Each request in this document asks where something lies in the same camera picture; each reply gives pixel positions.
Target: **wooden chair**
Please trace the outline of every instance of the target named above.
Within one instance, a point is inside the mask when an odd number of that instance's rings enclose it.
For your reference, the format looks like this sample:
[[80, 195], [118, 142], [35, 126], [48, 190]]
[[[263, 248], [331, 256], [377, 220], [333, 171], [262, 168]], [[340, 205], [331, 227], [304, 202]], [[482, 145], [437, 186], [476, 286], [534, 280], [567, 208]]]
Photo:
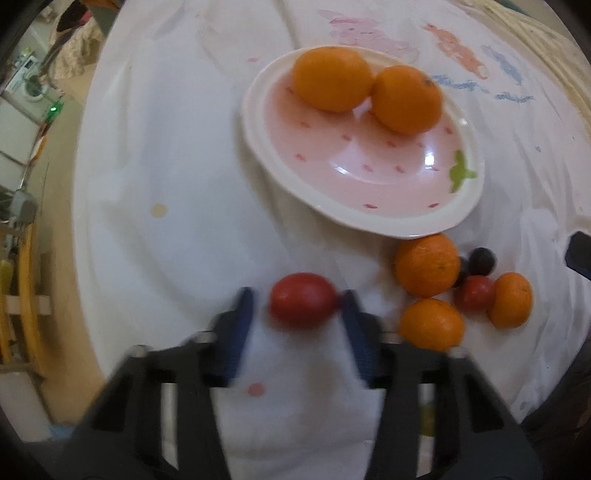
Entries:
[[[36, 225], [26, 227], [18, 246], [18, 296], [0, 294], [0, 372], [32, 370], [41, 377], [46, 374], [39, 330], [39, 314], [51, 314], [49, 297], [35, 294], [34, 238]], [[27, 362], [16, 361], [11, 352], [14, 339], [10, 315], [20, 316], [24, 342], [27, 347]]]

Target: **cartoon print on tablecloth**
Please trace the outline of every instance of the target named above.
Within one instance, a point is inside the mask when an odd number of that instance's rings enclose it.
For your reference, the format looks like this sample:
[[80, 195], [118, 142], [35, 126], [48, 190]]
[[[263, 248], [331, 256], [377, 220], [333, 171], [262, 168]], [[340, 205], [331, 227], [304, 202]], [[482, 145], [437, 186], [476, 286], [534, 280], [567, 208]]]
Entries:
[[[468, 80], [467, 82], [454, 82], [449, 75], [444, 73], [433, 75], [431, 79], [438, 85], [453, 88], [454, 90], [468, 90], [469, 92], [482, 92], [491, 94], [491, 92], [485, 89], [482, 85], [477, 82]], [[527, 103], [530, 100], [535, 100], [533, 95], [515, 95], [509, 92], [502, 92], [494, 96], [495, 100], [509, 100], [517, 104]]]
[[468, 80], [467, 82], [457, 82], [456, 83], [449, 77], [449, 75], [445, 75], [444, 73], [439, 74], [439, 75], [433, 75], [433, 77], [431, 77], [431, 79], [435, 83], [438, 83], [439, 85], [451, 87], [455, 90], [468, 90], [470, 92], [474, 92], [474, 91], [478, 90], [479, 92], [482, 92], [482, 93], [490, 93], [490, 91], [485, 89], [478, 82]]
[[419, 51], [407, 41], [393, 40], [385, 32], [377, 29], [378, 22], [372, 18], [348, 17], [331, 10], [318, 10], [318, 13], [330, 22], [334, 28], [330, 36], [338, 39], [340, 45], [370, 48], [406, 63], [414, 63]]
[[521, 86], [523, 83], [523, 77], [517, 68], [506, 59], [506, 57], [502, 54], [497, 52], [494, 48], [490, 45], [483, 45], [482, 51], [488, 55], [493, 60], [499, 62], [501, 69], [505, 74], [510, 77], [517, 85]]
[[451, 32], [442, 28], [437, 28], [432, 23], [423, 27], [428, 32], [433, 33], [438, 39], [437, 46], [445, 55], [454, 59], [467, 71], [473, 73], [478, 78], [486, 80], [488, 78], [488, 68], [476, 58], [474, 52], [460, 43], [460, 40]]

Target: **white plate rim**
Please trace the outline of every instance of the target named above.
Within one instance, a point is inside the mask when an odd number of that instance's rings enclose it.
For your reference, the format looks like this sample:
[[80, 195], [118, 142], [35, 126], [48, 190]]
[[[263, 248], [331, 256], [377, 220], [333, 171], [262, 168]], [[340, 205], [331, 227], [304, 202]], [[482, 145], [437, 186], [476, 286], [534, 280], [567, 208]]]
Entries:
[[[286, 191], [314, 210], [337, 223], [351, 228], [378, 233], [394, 238], [410, 239], [443, 232], [464, 220], [476, 207], [484, 187], [485, 164], [478, 154], [478, 147], [471, 123], [460, 108], [445, 94], [444, 110], [454, 122], [460, 136], [466, 167], [476, 170], [475, 179], [465, 180], [456, 197], [441, 208], [418, 216], [382, 216], [375, 211], [363, 212], [346, 206], [318, 191], [301, 179], [280, 158], [272, 145], [264, 121], [264, 105], [269, 89], [292, 67], [297, 57], [305, 51], [320, 46], [293, 50], [273, 60], [262, 69], [242, 99], [242, 129], [247, 144], [256, 159], [271, 177]], [[384, 68], [405, 63], [375, 50], [362, 47], [343, 47], [358, 51], [370, 64], [382, 64]]]

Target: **yellow chair leg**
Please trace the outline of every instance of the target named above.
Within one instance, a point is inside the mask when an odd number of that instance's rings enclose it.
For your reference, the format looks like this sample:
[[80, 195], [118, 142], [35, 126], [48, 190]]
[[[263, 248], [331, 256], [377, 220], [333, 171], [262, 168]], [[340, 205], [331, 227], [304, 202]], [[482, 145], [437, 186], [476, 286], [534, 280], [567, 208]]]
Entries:
[[2, 354], [2, 362], [5, 365], [12, 362], [9, 322], [10, 318], [6, 313], [4, 295], [0, 294], [0, 353]]
[[41, 335], [39, 333], [39, 321], [37, 317], [37, 298], [35, 296], [35, 276], [33, 272], [33, 239], [35, 237], [35, 224], [29, 225], [25, 239], [21, 240], [18, 248], [18, 296], [21, 299], [22, 329], [25, 335], [25, 343], [29, 360], [33, 364], [35, 372], [45, 376], [42, 361]]

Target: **green leaf design on plate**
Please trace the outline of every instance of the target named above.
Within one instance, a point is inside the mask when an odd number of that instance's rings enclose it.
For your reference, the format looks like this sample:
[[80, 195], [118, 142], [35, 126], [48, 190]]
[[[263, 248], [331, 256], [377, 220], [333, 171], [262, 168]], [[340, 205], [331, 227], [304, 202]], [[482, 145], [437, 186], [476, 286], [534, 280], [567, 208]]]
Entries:
[[456, 164], [449, 169], [449, 178], [452, 181], [452, 189], [449, 193], [456, 193], [466, 179], [475, 179], [478, 173], [466, 168], [466, 156], [461, 150], [456, 150]]

